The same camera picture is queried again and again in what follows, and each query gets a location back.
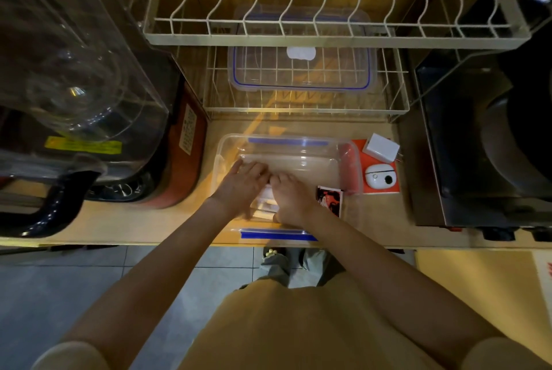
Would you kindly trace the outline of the person's right forearm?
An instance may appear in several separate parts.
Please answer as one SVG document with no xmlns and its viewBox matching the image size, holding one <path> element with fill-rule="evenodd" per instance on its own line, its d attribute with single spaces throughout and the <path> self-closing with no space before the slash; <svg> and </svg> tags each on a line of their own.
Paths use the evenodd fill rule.
<svg viewBox="0 0 552 370">
<path fill-rule="evenodd" d="M 443 286 L 318 204 L 298 224 L 341 263 L 381 315 L 446 368 L 504 334 Z"/>
</svg>

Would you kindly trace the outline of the white round-cornered earbuds case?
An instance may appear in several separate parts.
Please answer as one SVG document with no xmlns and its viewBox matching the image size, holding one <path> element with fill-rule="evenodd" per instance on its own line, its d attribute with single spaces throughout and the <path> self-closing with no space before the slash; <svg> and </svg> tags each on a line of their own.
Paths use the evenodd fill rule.
<svg viewBox="0 0 552 370">
<path fill-rule="evenodd" d="M 391 164 L 372 164 L 367 167 L 364 177 L 369 188 L 389 190 L 397 183 L 397 174 Z"/>
</svg>

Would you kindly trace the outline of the clear blender jar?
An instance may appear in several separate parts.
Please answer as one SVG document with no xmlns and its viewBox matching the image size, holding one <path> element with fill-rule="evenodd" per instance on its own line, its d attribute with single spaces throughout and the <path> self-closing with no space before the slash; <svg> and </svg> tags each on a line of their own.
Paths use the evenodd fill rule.
<svg viewBox="0 0 552 370">
<path fill-rule="evenodd" d="M 0 176 L 127 179 L 168 119 L 128 0 L 0 0 Z"/>
</svg>

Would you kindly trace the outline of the dark round pan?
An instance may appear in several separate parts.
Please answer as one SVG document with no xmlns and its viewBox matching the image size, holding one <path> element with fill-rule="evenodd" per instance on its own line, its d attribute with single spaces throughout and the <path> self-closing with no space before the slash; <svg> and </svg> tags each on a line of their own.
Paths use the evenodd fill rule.
<svg viewBox="0 0 552 370">
<path fill-rule="evenodd" d="M 552 200 L 552 30 L 497 60 L 511 87 L 481 118 L 484 151 L 520 196 Z"/>
</svg>

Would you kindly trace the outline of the white charger adapter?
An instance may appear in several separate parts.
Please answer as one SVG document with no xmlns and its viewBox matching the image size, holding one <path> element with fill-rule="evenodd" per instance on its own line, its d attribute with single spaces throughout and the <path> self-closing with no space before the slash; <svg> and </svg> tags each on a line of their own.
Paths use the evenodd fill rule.
<svg viewBox="0 0 552 370">
<path fill-rule="evenodd" d="M 362 148 L 362 153 L 382 164 L 392 164 L 399 155 L 400 145 L 377 133 L 373 133 Z"/>
</svg>

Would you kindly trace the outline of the white packet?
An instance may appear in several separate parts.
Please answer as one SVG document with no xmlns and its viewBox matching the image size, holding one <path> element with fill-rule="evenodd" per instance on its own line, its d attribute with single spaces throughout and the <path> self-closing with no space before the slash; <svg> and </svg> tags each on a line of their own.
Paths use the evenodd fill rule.
<svg viewBox="0 0 552 370">
<path fill-rule="evenodd" d="M 279 211 L 279 205 L 274 199 L 273 189 L 266 185 L 251 205 L 251 218 L 272 222 Z"/>
</svg>

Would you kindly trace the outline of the clear lid blue seal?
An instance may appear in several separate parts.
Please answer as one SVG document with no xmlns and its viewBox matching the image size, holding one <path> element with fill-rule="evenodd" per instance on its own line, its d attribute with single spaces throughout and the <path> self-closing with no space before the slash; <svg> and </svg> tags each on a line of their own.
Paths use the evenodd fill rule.
<svg viewBox="0 0 552 370">
<path fill-rule="evenodd" d="M 236 33 L 266 36 L 373 36 L 369 16 L 352 7 L 240 6 L 245 18 Z M 377 83 L 377 50 L 372 47 L 230 46 L 227 75 L 240 91 L 373 92 Z"/>
</svg>

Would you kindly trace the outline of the small black red card box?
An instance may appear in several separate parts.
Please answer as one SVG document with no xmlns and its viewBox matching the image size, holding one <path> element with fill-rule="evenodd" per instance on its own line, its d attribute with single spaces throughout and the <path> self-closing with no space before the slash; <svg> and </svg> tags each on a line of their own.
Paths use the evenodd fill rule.
<svg viewBox="0 0 552 370">
<path fill-rule="evenodd" d="M 337 188 L 330 188 L 321 185 L 316 188 L 317 202 L 339 218 L 342 216 L 343 196 L 344 192 Z"/>
</svg>

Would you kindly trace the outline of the grey trousers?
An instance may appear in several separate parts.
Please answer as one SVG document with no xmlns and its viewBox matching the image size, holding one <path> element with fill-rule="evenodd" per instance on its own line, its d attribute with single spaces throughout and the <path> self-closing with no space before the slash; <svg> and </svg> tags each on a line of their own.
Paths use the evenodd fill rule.
<svg viewBox="0 0 552 370">
<path fill-rule="evenodd" d="M 271 280 L 286 288 L 322 287 L 345 272 L 341 263 L 320 248 L 287 248 L 286 256 L 261 260 L 253 270 L 253 282 Z"/>
</svg>

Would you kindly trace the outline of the red appliance base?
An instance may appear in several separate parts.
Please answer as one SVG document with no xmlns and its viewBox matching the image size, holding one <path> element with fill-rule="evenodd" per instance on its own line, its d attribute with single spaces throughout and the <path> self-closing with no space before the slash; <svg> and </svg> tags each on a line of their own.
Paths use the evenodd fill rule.
<svg viewBox="0 0 552 370">
<path fill-rule="evenodd" d="M 95 185 L 86 200 L 164 209 L 186 199 L 201 172 L 208 117 L 183 75 L 160 147 L 133 177 Z"/>
</svg>

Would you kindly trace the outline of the yellow shirt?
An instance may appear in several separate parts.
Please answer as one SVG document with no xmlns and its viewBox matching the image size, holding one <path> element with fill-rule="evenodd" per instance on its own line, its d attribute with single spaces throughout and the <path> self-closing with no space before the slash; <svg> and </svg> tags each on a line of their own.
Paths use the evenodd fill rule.
<svg viewBox="0 0 552 370">
<path fill-rule="evenodd" d="M 252 282 L 224 298 L 197 334 L 179 370 L 552 370 L 504 335 L 478 343 L 446 368 L 399 332 L 352 275 L 322 287 Z M 112 370 L 93 346 L 61 342 L 32 370 Z"/>
</svg>

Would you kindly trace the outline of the orange flat box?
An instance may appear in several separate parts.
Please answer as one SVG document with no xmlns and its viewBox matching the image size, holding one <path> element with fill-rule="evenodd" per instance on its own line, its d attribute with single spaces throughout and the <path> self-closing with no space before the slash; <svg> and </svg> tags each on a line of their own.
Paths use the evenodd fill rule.
<svg viewBox="0 0 552 370">
<path fill-rule="evenodd" d="M 398 173 L 396 168 L 396 162 L 390 163 L 390 167 L 395 172 L 395 179 L 392 183 L 392 185 L 389 188 L 384 189 L 375 189 L 368 185 L 365 173 L 367 169 L 373 165 L 382 164 L 381 161 L 377 160 L 376 158 L 366 154 L 363 152 L 364 146 L 368 142 L 367 139 L 354 139 L 352 140 L 353 143 L 356 145 L 358 151 L 359 151 L 359 159 L 361 162 L 361 170 L 362 170 L 362 183 L 363 183 L 363 194 L 369 194 L 369 195 L 376 195 L 376 194 L 398 194 L 401 192 L 400 184 L 398 182 Z"/>
</svg>

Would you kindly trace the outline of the person's right hand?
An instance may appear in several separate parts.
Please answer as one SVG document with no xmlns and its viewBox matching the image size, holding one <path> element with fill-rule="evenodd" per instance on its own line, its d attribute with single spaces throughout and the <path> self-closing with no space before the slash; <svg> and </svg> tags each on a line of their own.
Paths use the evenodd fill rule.
<svg viewBox="0 0 552 370">
<path fill-rule="evenodd" d="M 279 211 L 273 221 L 297 229 L 308 230 L 312 218 L 322 210 L 304 182 L 299 194 L 274 194 L 274 199 L 279 205 Z"/>
</svg>

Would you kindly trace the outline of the person's left hand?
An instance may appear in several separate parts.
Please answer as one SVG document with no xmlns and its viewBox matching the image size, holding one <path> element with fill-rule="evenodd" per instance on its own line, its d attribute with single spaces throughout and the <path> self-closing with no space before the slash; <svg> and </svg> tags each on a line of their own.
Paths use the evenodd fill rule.
<svg viewBox="0 0 552 370">
<path fill-rule="evenodd" d="M 226 219 L 232 220 L 240 215 L 248 215 L 250 207 L 264 187 L 238 187 L 229 182 L 229 172 L 223 178 L 215 192 L 209 197 L 209 203 Z"/>
</svg>

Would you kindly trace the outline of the person's left forearm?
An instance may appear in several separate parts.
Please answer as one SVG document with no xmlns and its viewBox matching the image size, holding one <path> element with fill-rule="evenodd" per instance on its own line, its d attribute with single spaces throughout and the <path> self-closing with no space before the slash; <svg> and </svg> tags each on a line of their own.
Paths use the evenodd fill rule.
<svg viewBox="0 0 552 370">
<path fill-rule="evenodd" d="M 127 370 L 209 245 L 250 204 L 231 197 L 209 197 L 109 288 L 61 342 L 84 342 L 99 351 L 112 370 Z"/>
</svg>

